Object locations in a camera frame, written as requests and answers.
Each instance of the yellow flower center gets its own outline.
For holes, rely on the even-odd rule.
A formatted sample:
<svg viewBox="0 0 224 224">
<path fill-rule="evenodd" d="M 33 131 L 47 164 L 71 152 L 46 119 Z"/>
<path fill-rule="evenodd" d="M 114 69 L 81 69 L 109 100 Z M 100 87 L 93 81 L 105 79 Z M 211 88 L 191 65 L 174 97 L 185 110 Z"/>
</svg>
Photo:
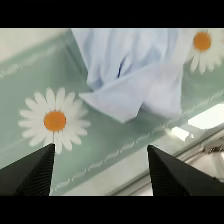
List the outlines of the yellow flower center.
<svg viewBox="0 0 224 224">
<path fill-rule="evenodd" d="M 207 32 L 198 32 L 194 37 L 194 47 L 199 51 L 206 51 L 211 47 L 211 38 Z"/>
<path fill-rule="evenodd" d="M 63 130 L 66 125 L 66 117 L 60 111 L 52 111 L 45 116 L 44 125 L 49 131 Z"/>
</svg>

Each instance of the flower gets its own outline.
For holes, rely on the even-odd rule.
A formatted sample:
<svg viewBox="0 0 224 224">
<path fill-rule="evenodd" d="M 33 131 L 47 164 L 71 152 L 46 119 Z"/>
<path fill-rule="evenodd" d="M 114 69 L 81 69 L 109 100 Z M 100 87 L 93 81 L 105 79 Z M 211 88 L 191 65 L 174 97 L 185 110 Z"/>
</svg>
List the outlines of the flower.
<svg viewBox="0 0 224 224">
<path fill-rule="evenodd" d="M 198 29 L 187 59 L 189 61 L 193 58 L 191 72 L 194 72 L 197 66 L 201 74 L 205 72 L 206 68 L 212 71 L 215 65 L 221 65 L 223 56 L 223 29 Z"/>
<path fill-rule="evenodd" d="M 46 99 L 38 92 L 34 97 L 35 100 L 25 100 L 30 110 L 21 110 L 20 115 L 26 120 L 19 121 L 20 127 L 28 128 L 22 135 L 32 138 L 30 146 L 42 141 L 44 146 L 54 143 L 56 153 L 60 154 L 62 145 L 69 151 L 72 150 L 72 142 L 80 145 L 79 136 L 87 135 L 84 128 L 90 126 L 90 122 L 81 119 L 88 111 L 82 108 L 80 99 L 74 101 L 75 93 L 71 92 L 65 97 L 65 89 L 60 88 L 55 97 L 48 88 Z"/>
</svg>

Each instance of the folded cloth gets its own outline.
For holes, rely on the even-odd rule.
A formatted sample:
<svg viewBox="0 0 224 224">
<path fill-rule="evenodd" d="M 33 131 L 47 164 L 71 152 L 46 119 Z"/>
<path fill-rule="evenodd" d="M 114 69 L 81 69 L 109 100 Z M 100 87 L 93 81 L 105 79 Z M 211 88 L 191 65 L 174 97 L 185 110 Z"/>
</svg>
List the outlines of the folded cloth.
<svg viewBox="0 0 224 224">
<path fill-rule="evenodd" d="M 126 122 L 140 107 L 167 118 L 181 113 L 183 64 L 195 29 L 72 28 L 94 90 L 80 97 Z"/>
</svg>

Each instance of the green surface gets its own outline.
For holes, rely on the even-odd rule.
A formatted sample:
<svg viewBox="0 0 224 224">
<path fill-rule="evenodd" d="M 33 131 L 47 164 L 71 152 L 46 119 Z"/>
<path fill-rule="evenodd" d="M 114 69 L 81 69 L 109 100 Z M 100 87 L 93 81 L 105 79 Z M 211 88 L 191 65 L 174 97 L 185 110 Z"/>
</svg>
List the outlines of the green surface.
<svg viewBox="0 0 224 224">
<path fill-rule="evenodd" d="M 34 93 L 45 96 L 46 89 L 55 93 L 61 87 L 69 92 L 89 91 L 87 70 L 76 42 L 68 31 L 55 39 L 4 62 L 0 65 L 1 135 L 0 167 L 41 148 L 43 143 L 30 147 L 31 139 L 24 139 L 19 111 L 26 109 L 25 99 L 34 99 Z M 223 69 L 221 66 L 203 76 L 189 72 L 185 66 L 183 78 L 183 115 L 177 121 L 168 121 L 145 111 L 136 119 L 120 124 L 100 114 L 88 105 L 85 119 L 91 122 L 82 144 L 73 144 L 72 151 L 63 149 L 55 156 L 52 194 L 61 195 L 98 174 L 163 134 L 164 127 L 174 127 L 193 115 L 223 100 Z"/>
</svg>

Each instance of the light blue fabric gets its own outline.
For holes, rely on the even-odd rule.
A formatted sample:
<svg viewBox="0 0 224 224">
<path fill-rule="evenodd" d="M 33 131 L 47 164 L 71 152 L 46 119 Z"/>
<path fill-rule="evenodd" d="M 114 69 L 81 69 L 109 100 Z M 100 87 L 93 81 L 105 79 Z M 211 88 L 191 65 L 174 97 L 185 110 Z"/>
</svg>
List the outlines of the light blue fabric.
<svg viewBox="0 0 224 224">
<path fill-rule="evenodd" d="M 137 116 L 141 106 L 165 117 L 181 113 L 182 67 L 193 38 L 191 30 L 72 31 L 88 69 L 87 84 L 94 90 L 80 94 L 89 105 L 120 122 Z"/>
</svg>

